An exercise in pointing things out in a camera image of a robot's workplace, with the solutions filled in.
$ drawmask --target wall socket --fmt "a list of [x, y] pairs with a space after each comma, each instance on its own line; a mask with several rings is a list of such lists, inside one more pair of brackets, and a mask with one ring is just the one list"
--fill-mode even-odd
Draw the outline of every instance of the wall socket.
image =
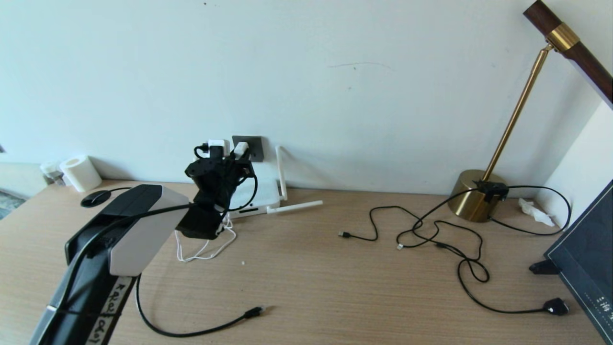
[[232, 136], [234, 147], [236, 147], [236, 145], [242, 141], [249, 144], [249, 152], [251, 152], [252, 162], [260, 163], [264, 161], [264, 148], [262, 146], [261, 136]]

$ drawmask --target desk surface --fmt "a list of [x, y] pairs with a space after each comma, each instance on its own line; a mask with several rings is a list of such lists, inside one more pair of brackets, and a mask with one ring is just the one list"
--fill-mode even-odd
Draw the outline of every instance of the desk surface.
[[[105, 181], [101, 188], [135, 184]], [[196, 194], [191, 184], [164, 185], [190, 198]], [[557, 276], [534, 276], [527, 269], [543, 258], [555, 237], [464, 222], [446, 207], [432, 215], [430, 220], [449, 220], [483, 236], [483, 263], [492, 280], [480, 284], [465, 272], [482, 301], [501, 309], [530, 309], [561, 297], [571, 308], [564, 317], [497, 314], [462, 291], [455, 255], [434, 246], [395, 248], [396, 234], [413, 224], [400, 211], [375, 214], [377, 242], [337, 236], [341, 230], [371, 236], [372, 207], [398, 204], [423, 214], [443, 196], [293, 189], [289, 194], [292, 203], [322, 199], [324, 206], [237, 219], [237, 240], [214, 260], [177, 261], [171, 236], [142, 278], [145, 313], [168, 331], [217, 326], [260, 304], [272, 306], [269, 312], [200, 338], [166, 338], [140, 320], [132, 294], [111, 344], [603, 343]], [[102, 209], [79, 207], [82, 197], [50, 186], [0, 221], [0, 343], [28, 342], [65, 272], [64, 243]], [[550, 231], [521, 214], [514, 200], [501, 205], [497, 215], [519, 227]], [[440, 240], [471, 254], [477, 248], [467, 231], [444, 229]], [[191, 252], [202, 242], [183, 244], [184, 252]]]

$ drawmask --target tissue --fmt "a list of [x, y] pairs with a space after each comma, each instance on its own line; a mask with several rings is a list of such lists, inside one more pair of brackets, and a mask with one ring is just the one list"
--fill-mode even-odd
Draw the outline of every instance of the tissue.
[[535, 221], [545, 223], [550, 227], [554, 225], [549, 215], [534, 207], [534, 203], [532, 201], [525, 201], [524, 199], [519, 198], [519, 206], [522, 208], [523, 213], [531, 215], [534, 217]]

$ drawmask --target white wall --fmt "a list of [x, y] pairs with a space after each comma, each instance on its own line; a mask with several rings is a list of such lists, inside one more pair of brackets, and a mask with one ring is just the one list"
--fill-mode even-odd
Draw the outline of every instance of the white wall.
[[[613, 110], [602, 102], [545, 183], [571, 202], [571, 224], [613, 179], [612, 134]], [[564, 224], [567, 211], [562, 199], [545, 191], [536, 200], [558, 225]]]
[[[547, 3], [612, 70], [612, 2]], [[4, 1], [0, 161], [187, 181], [196, 144], [262, 135], [296, 186], [447, 194], [487, 165], [544, 46], [530, 4]], [[550, 54], [496, 172], [544, 183], [598, 101]]]

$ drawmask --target toilet paper roll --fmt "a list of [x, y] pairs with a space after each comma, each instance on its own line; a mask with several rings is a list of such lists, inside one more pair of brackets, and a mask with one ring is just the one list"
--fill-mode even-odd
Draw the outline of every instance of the toilet paper roll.
[[87, 192], [102, 183], [100, 175], [86, 155], [66, 160], [59, 165], [59, 168], [79, 192]]

